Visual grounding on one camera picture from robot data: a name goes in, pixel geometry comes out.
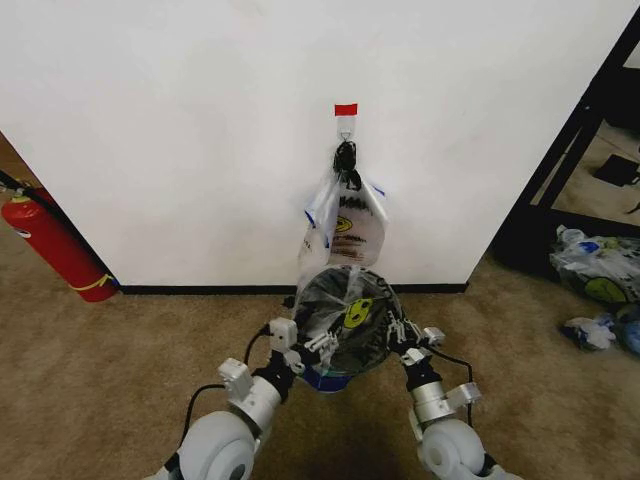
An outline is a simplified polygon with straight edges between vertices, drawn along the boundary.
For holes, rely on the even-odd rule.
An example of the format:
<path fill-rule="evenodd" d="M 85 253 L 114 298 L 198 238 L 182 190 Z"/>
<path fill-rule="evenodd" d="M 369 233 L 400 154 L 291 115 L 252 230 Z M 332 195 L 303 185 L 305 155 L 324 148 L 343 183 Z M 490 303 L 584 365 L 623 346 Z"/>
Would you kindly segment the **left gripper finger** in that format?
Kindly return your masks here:
<path fill-rule="evenodd" d="M 329 364 L 337 349 L 337 336 L 332 332 L 323 332 L 313 338 L 299 334 L 298 344 L 298 353 L 303 365 Z"/>

